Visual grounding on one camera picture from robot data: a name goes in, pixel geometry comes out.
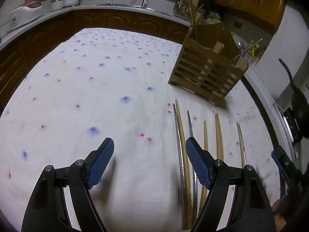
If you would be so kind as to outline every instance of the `floral tablecloth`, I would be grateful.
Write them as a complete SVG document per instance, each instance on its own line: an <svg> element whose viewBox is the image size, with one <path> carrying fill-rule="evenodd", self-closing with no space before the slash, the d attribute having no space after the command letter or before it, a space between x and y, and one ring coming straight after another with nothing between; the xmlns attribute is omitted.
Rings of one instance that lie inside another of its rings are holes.
<svg viewBox="0 0 309 232"><path fill-rule="evenodd" d="M241 81L226 109L169 85L181 45L139 33L91 28L60 44L18 87L0 118L0 209L21 230L32 190L46 165L84 159L105 137L115 152L91 195L108 231L181 231L180 173L173 107L178 99L186 138L186 110L203 147L216 157L219 113L224 159L241 166L236 122L242 127L247 163L263 177L270 202L279 198L278 168L266 126ZM232 204L230 187L219 228ZM201 185L198 186L200 198ZM73 227L78 227L65 188Z"/></svg>

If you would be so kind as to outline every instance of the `wall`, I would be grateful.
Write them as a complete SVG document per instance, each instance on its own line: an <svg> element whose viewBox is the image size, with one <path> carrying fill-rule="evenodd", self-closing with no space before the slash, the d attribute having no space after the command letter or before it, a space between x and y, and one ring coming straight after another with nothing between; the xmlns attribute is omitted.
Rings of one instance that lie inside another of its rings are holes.
<svg viewBox="0 0 309 232"><path fill-rule="evenodd" d="M252 67L275 100L289 84L286 71L278 59L289 67L292 76L299 70L309 48L309 30L294 4L288 1L285 12L264 55Z"/></svg>
<svg viewBox="0 0 309 232"><path fill-rule="evenodd" d="M223 16L224 22L228 25L229 29L234 32L239 37L243 38L245 42L250 43L251 40L256 42L257 40L262 38L262 41L259 43L261 46L261 49L263 47L266 47L269 45L272 35L265 32L264 30L260 29L259 27L253 25L252 23L249 23L241 18L235 17L230 14L225 14ZM235 22L239 22L242 24L242 27L240 29L236 28L234 26Z"/></svg>
<svg viewBox="0 0 309 232"><path fill-rule="evenodd" d="M23 4L25 0L5 0L0 8L0 37L2 37L9 29L10 25L6 23L11 11Z"/></svg>

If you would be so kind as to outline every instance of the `kitchen counter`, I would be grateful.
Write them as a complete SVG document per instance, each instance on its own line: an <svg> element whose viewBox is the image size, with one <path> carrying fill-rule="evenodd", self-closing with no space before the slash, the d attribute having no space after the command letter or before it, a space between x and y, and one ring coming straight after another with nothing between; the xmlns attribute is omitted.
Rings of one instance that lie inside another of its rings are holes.
<svg viewBox="0 0 309 232"><path fill-rule="evenodd" d="M186 26L190 26L190 24L191 24L188 20L184 20L182 18L179 18L179 17L175 16L173 14L173 12L170 11L170 9L164 11L164 12L167 12L169 15L171 15L169 17L167 15L162 15L162 14L159 14L159 13L155 13L153 11L146 10L146 9L133 8L133 7L123 7L123 6L110 6L110 5L106 5L106 6L100 5L100 6L97 6L97 4L95 4L95 3L80 4L80 5L76 5L76 6L62 8L62 9L57 10L57 11L47 12L43 16L41 16L40 18L32 21L31 23L29 23L29 24L27 24L25 26L22 26L22 27L20 27L20 28L18 28L16 30L10 32L9 34L3 36L1 38L0 50L3 49L7 44L9 44L15 38L20 36L22 33L26 32L29 29L31 29L32 27L34 27L34 26L36 26L36 25L38 25L38 24L40 24L40 23L42 23L42 22L44 22L44 21L46 21L48 19L51 19L51 18L53 18L55 16L61 15L63 13L66 13L66 12L69 12L69 11L72 11L72 10L80 10L80 9L116 9L116 10L126 10L126 11L139 12L139 13L148 14L148 15L154 15L154 16L157 16L157 17L161 17L161 18L165 18L165 19L177 22L177 23L181 23L181 24L186 25Z"/></svg>

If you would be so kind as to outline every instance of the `wooden utensil rack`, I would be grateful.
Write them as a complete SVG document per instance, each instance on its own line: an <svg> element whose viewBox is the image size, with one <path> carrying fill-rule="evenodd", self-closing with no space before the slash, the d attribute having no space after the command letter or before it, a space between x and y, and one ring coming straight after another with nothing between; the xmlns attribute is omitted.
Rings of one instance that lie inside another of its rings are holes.
<svg viewBox="0 0 309 232"><path fill-rule="evenodd" d="M171 73L169 84L185 88L213 104L219 104L248 69L239 59L233 66L229 59L193 39L192 26L183 42Z"/></svg>

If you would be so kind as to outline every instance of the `chopstick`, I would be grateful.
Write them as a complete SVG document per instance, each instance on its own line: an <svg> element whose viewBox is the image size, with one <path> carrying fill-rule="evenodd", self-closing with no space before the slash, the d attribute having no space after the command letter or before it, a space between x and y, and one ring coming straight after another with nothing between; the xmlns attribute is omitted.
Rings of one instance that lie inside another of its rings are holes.
<svg viewBox="0 0 309 232"><path fill-rule="evenodd" d="M188 116L188 124L189 124L189 132L190 132L190 137L193 137L193 131L192 131L192 124L191 124L191 119L190 119L190 114L189 111L187 111L187 116ZM193 205L192 205L192 222L193 224L196 221L196 216L197 216L197 175L193 169Z"/></svg>
<svg viewBox="0 0 309 232"><path fill-rule="evenodd" d="M184 185L185 185L185 192L186 192L186 197L187 197L187 202L186 202L186 216L187 216L186 230L187 230L187 229L192 228L190 171L189 171L188 155L186 152L186 142L184 139L183 126L182 126L182 121L181 121L181 116L180 116L178 100L175 100L175 103L176 103L176 113L177 113L178 128L179 128L180 145L181 145L182 156L183 156Z"/></svg>
<svg viewBox="0 0 309 232"><path fill-rule="evenodd" d="M190 5L191 23L192 23L192 27L193 27L194 40L198 41L197 29L196 29L196 24L195 24L195 16L194 16L194 6L193 6L193 3L192 3L192 0L189 0L189 5Z"/></svg>
<svg viewBox="0 0 309 232"><path fill-rule="evenodd" d="M176 136L177 136L177 148L178 148L178 158L179 158L179 169L180 169L180 193L181 193L181 229L186 230L187 228L187 195L185 193L184 185L184 167L183 167L183 156L180 145L179 128L175 104L173 104L175 126L176 126Z"/></svg>
<svg viewBox="0 0 309 232"><path fill-rule="evenodd" d="M208 151L208 137L207 137L207 126L206 121L204 121L204 150ZM200 209L199 213L201 212L203 205L207 198L207 188L202 185L202 192L200 193Z"/></svg>
<svg viewBox="0 0 309 232"><path fill-rule="evenodd" d="M221 125L219 114L216 113L215 115L216 120L216 137L217 137L217 159L224 160L223 156L223 142L222 142L222 133L221 133Z"/></svg>
<svg viewBox="0 0 309 232"><path fill-rule="evenodd" d="M237 122L237 130L238 130L238 137L239 137L239 146L240 146L240 157L241 157L241 167L244 168L246 165L246 153L245 153L245 145L243 135L241 133L240 125Z"/></svg>

